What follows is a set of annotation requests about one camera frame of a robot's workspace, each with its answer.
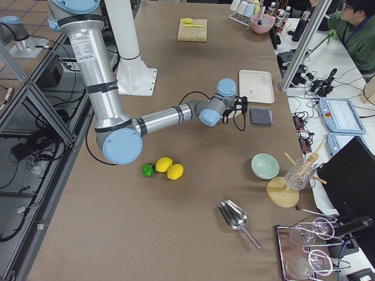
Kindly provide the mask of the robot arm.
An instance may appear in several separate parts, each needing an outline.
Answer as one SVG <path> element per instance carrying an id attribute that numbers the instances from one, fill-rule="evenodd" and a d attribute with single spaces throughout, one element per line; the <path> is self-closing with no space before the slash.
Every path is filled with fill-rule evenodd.
<path id="1" fill-rule="evenodd" d="M 97 122 L 97 144 L 114 165 L 133 162 L 141 153 L 142 137 L 182 122 L 199 118 L 215 126 L 240 104 L 232 79 L 219 81 L 216 93 L 207 101 L 192 100 L 182 105 L 137 118 L 123 109 L 123 94 L 151 95 L 157 70 L 141 59 L 129 1 L 106 1 L 105 7 L 118 50 L 118 70 L 113 70 L 102 37 L 104 19 L 98 1 L 49 1 L 49 25 L 65 33 L 83 76 Z"/>

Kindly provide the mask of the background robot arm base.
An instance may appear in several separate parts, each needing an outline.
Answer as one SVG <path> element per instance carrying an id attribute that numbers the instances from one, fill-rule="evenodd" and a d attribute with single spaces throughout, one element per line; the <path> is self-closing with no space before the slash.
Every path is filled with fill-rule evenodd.
<path id="1" fill-rule="evenodd" d="M 9 51 L 15 59 L 37 59 L 42 51 L 36 47 L 22 21 L 12 15 L 1 18 L 1 44 L 6 46 L 10 42 L 15 42 Z"/>

